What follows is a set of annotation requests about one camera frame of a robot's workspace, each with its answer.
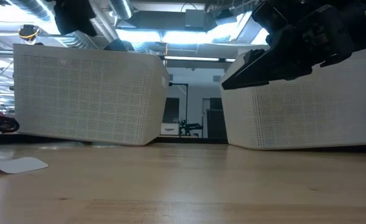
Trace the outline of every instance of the white storage basket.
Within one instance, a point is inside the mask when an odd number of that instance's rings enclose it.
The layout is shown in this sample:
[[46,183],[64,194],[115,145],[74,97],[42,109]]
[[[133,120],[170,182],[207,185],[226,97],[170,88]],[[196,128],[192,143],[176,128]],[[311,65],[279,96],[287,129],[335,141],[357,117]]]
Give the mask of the white storage basket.
[[154,55],[14,45],[20,133],[142,146],[161,130],[169,75]]
[[264,150],[366,144],[366,50],[293,81],[220,89],[230,144]]

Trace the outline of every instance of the light wood grain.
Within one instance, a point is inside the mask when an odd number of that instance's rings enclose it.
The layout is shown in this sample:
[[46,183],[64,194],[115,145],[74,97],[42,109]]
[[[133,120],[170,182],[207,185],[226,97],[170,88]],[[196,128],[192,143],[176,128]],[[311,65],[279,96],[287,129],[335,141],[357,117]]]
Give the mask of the light wood grain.
[[366,154],[223,145],[4,146],[0,223],[366,223]]

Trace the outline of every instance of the bright window light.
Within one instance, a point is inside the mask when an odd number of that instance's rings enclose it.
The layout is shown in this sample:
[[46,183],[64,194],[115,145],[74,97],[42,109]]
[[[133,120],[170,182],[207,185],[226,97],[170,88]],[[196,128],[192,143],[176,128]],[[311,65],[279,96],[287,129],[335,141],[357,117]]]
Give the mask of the bright window light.
[[208,31],[207,35],[210,39],[222,39],[224,37],[229,38],[231,33],[237,29],[237,22],[219,25],[212,30]]
[[170,44],[205,44],[211,43],[212,38],[205,32],[168,31],[163,41]]
[[165,56],[166,60],[197,60],[203,62],[217,62],[219,58],[203,58],[203,57],[180,57],[180,56]]
[[137,31],[137,30],[116,30],[121,40],[129,42],[159,42],[161,37],[156,31]]
[[16,9],[15,6],[0,5],[0,22],[37,22],[34,15]]
[[55,34],[55,35],[61,34],[54,21],[53,22],[42,22],[41,21],[39,26],[40,26],[40,28],[42,28],[42,30],[46,31],[48,34]]
[[256,35],[255,39],[253,39],[251,44],[255,45],[267,45],[266,37],[269,35],[269,32],[267,32],[264,28],[262,28],[258,35]]
[[246,12],[245,14],[240,14],[237,16],[237,28],[231,32],[230,41],[237,40],[248,20],[250,20],[251,14],[252,12]]

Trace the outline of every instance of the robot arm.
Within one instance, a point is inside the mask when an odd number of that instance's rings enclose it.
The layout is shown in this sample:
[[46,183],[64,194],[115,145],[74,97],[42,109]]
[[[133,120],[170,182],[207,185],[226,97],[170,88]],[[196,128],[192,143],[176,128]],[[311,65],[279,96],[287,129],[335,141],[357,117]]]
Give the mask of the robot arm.
[[366,0],[264,0],[253,18],[269,32],[270,49],[249,51],[225,90],[293,80],[366,49]]

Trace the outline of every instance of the white wall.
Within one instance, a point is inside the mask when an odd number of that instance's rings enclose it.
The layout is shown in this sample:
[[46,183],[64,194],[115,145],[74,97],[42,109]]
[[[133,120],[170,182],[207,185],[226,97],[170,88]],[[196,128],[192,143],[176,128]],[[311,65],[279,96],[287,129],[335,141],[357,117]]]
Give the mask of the white wall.
[[[189,123],[202,123],[202,100],[204,98],[220,98],[219,83],[214,82],[214,75],[223,76],[223,69],[214,68],[167,68],[173,74],[173,83],[189,84],[189,106],[187,119]],[[170,86],[167,97],[179,98],[179,119],[185,119],[185,93],[177,86]],[[194,131],[201,137],[201,131]]]

